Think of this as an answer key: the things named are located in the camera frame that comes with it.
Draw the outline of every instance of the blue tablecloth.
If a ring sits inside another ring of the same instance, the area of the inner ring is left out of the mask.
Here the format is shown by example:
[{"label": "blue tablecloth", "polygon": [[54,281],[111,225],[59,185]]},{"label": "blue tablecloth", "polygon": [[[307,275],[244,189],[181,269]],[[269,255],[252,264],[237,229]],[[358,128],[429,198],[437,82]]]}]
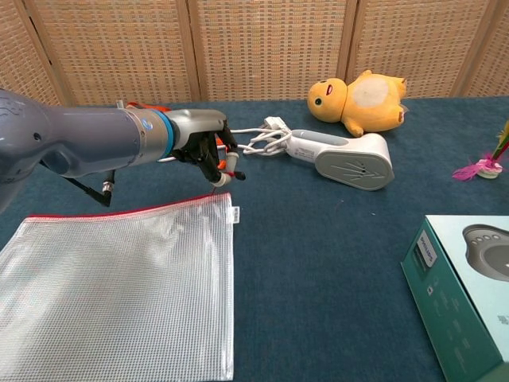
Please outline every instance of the blue tablecloth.
[{"label": "blue tablecloth", "polygon": [[[222,191],[241,208],[235,226],[235,380],[443,381],[400,261],[425,214],[509,215],[509,176],[452,179],[494,149],[509,98],[407,99],[405,124],[383,133],[395,179],[366,192],[283,155],[243,156],[247,179]],[[187,103],[226,113],[232,129],[269,115],[291,129],[348,137],[304,101]],[[252,134],[236,134],[246,143]],[[82,179],[100,189],[102,176]],[[109,209],[40,167],[0,216],[3,247],[31,213],[81,214],[160,205],[209,193],[178,162],[117,172]]]}]

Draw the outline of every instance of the product box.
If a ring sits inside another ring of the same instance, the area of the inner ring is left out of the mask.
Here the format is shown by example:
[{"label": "product box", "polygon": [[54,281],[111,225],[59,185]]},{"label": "product box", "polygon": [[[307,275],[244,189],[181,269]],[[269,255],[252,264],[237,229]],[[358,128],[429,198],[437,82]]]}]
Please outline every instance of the product box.
[{"label": "product box", "polygon": [[403,272],[449,382],[509,381],[509,216],[426,216]]}]

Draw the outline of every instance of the orange part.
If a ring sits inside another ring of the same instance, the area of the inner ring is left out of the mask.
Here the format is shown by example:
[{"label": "orange part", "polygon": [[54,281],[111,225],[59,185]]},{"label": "orange part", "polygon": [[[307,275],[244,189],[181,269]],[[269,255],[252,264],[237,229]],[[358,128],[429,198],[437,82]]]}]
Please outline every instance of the orange part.
[{"label": "orange part", "polygon": [[[221,140],[221,138],[217,138],[216,137],[216,145],[217,146],[222,146],[223,145],[223,141]],[[220,170],[226,169],[226,161],[224,159],[221,159],[220,160],[220,164],[217,166],[217,168],[220,169]]]},{"label": "orange part", "polygon": [[159,110],[159,111],[162,111],[162,112],[165,112],[165,111],[171,111],[172,109],[170,109],[169,107],[165,107],[165,106],[158,106],[158,105],[149,105],[148,103],[138,103],[138,102],[129,102],[127,104],[127,106],[131,106],[131,107],[142,107],[144,109],[155,109],[155,110]]}]

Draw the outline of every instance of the white cable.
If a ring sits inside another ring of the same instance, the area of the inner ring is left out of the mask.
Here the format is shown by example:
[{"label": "white cable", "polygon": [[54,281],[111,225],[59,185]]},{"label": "white cable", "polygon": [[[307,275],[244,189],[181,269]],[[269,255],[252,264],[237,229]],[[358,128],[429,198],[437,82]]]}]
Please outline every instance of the white cable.
[{"label": "white cable", "polygon": [[[233,134],[260,133],[252,138],[248,145],[238,145],[243,150],[243,154],[259,154],[262,156],[273,156],[284,153],[286,150],[285,142],[292,137],[292,131],[286,126],[282,119],[278,117],[267,117],[265,122],[258,128],[232,130]],[[255,149],[254,145],[259,142],[267,142],[262,147]],[[217,146],[218,150],[224,150],[225,145]],[[160,163],[176,160],[174,157],[168,157],[158,160]]]}]

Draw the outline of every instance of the pink feather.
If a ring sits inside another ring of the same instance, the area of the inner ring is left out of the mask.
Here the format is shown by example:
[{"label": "pink feather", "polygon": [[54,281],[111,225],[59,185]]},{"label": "pink feather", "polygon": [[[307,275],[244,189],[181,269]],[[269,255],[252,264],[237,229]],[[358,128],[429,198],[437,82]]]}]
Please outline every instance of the pink feather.
[{"label": "pink feather", "polygon": [[483,167],[484,164],[482,163],[466,166],[462,169],[454,171],[453,178],[457,179],[458,181],[469,181],[474,178]]}]

